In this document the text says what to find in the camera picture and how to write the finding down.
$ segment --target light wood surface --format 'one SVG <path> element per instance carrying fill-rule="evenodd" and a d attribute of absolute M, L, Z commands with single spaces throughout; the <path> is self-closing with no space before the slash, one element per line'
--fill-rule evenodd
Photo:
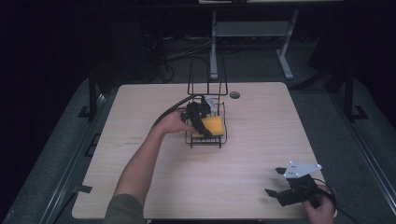
<path fill-rule="evenodd" d="M 301 218 L 300 204 L 282 207 L 264 189 L 287 189 L 275 171 L 289 161 L 317 163 L 290 94 L 282 83 L 229 83 L 239 99 L 221 96 L 228 141 L 185 143 L 168 134 L 160 151 L 145 218 Z M 103 218 L 120 174 L 163 111 L 187 97 L 187 84 L 120 87 L 73 209 L 76 218 Z M 321 172 L 313 174 L 323 179 Z"/>

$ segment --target hand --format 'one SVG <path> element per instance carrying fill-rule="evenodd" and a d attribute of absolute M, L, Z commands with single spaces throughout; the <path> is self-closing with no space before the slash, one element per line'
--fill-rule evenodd
<path fill-rule="evenodd" d="M 318 188 L 326 190 L 325 186 L 318 185 Z M 303 202 L 306 213 L 308 214 L 311 224 L 333 224 L 334 223 L 334 207 L 332 201 L 324 196 L 318 197 L 320 206 L 315 209 L 309 201 Z"/>
<path fill-rule="evenodd" d="M 178 133 L 181 131 L 196 132 L 195 129 L 181 120 L 183 109 L 177 109 L 165 116 L 154 128 L 163 133 Z"/>

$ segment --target person's arm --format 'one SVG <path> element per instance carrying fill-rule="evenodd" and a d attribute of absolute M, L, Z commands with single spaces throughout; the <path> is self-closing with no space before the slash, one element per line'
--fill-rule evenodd
<path fill-rule="evenodd" d="M 318 188 L 326 190 L 326 187 L 322 185 L 318 185 Z M 311 202 L 303 202 L 303 206 L 308 215 L 309 222 L 311 224 L 333 224 L 334 206 L 332 204 L 332 201 L 324 195 L 319 195 L 318 199 L 320 206 L 316 209 L 311 205 Z"/>
<path fill-rule="evenodd" d="M 146 140 L 125 166 L 114 196 L 130 194 L 144 206 L 161 143 L 167 133 L 180 131 L 194 132 L 194 128 L 181 120 L 179 111 L 167 115 L 153 127 Z"/>

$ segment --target white metal frame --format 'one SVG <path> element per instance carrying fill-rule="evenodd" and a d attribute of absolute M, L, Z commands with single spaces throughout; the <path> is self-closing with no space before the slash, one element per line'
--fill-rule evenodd
<path fill-rule="evenodd" d="M 289 21 L 217 21 L 216 11 L 212 19 L 212 46 L 210 51 L 210 77 L 218 79 L 218 62 L 216 57 L 216 41 L 218 36 L 284 36 L 285 41 L 280 49 L 276 50 L 283 73 L 286 79 L 293 79 L 293 74 L 286 60 L 286 51 L 289 46 L 298 10 L 294 10 Z"/>

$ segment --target forearm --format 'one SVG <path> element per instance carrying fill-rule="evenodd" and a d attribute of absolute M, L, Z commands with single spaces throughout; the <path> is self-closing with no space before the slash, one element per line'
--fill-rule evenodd
<path fill-rule="evenodd" d="M 125 166 L 114 195 L 131 194 L 142 205 L 145 204 L 164 137 L 165 133 L 159 128 L 154 128 L 148 133 L 143 144 Z"/>

